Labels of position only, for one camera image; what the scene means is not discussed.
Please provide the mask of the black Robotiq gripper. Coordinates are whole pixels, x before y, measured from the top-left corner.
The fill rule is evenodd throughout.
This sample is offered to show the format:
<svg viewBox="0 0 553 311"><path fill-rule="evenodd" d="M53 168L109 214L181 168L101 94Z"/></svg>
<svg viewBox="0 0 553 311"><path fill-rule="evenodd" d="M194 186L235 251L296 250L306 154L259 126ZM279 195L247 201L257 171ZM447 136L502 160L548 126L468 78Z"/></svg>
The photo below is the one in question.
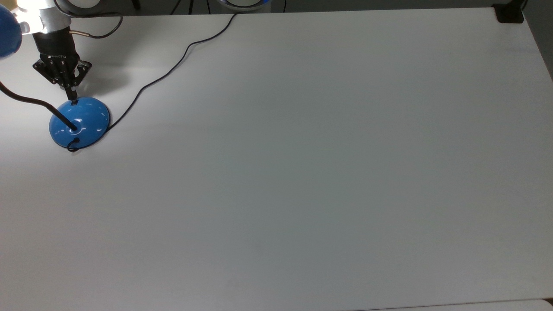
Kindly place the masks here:
<svg viewBox="0 0 553 311"><path fill-rule="evenodd" d="M39 60L33 64L40 75L53 85L59 85L68 100L77 99L77 87L92 68L92 63L81 60L70 28L51 33L34 33Z"/></svg>

